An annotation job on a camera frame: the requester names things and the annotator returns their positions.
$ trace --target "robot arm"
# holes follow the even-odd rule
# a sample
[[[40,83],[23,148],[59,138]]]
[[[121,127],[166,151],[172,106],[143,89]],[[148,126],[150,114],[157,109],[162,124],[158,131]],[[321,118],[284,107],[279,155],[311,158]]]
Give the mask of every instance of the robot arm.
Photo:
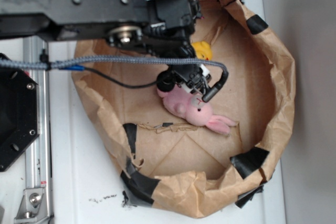
[[[142,54],[196,57],[190,36],[202,16],[197,0],[0,0],[0,6],[0,39],[31,35],[45,41],[103,38],[110,46]],[[210,88],[204,66],[170,66],[169,71],[159,88],[169,91],[168,86],[178,83],[188,92],[202,93],[204,101],[227,79],[223,72],[216,88]]]

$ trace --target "black cable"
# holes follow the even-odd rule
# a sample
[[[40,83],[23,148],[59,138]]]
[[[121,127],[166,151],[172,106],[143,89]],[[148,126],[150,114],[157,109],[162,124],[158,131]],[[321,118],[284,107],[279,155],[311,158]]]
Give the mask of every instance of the black cable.
[[[90,71],[92,73],[95,73],[95,74],[97,74],[97,75],[99,75],[99,76],[101,76],[101,77],[103,77],[103,78],[105,78],[105,79],[107,79],[109,81],[114,82],[115,84],[118,84],[118,85],[120,85],[120,86],[122,86],[124,88],[128,88],[128,89],[143,89],[143,88],[148,88],[148,87],[151,87],[151,86],[153,86],[155,84],[158,84],[159,82],[162,81],[162,80],[156,80],[156,81],[153,81],[153,82],[148,83],[148,84],[132,86],[132,85],[128,85],[128,84],[122,83],[122,82],[120,82],[120,81],[118,81],[118,80],[116,80],[116,79],[114,79],[114,78],[112,78],[110,76],[107,76],[106,74],[98,71],[97,69],[84,67],[84,70],[87,70],[87,71]]]

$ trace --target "yellow toy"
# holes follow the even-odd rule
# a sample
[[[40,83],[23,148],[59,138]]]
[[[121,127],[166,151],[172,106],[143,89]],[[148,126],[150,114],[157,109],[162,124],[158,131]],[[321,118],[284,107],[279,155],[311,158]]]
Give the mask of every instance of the yellow toy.
[[[201,60],[211,60],[212,59],[212,51],[210,44],[205,41],[198,41],[191,44],[195,49],[196,56]]]

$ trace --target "black octagonal plate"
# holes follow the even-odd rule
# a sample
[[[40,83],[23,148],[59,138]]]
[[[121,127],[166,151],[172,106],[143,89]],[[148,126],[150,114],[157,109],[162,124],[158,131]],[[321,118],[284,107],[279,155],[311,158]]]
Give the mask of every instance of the black octagonal plate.
[[[8,59],[0,54],[0,59]],[[38,85],[20,69],[0,68],[0,172],[38,136]]]

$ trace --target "blue connector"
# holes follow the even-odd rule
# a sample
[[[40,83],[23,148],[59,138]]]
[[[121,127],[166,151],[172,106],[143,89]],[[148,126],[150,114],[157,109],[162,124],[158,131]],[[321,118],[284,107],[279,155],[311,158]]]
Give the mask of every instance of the blue connector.
[[[84,71],[84,67],[81,65],[74,65],[68,68],[62,68],[60,70],[70,70],[70,71]]]

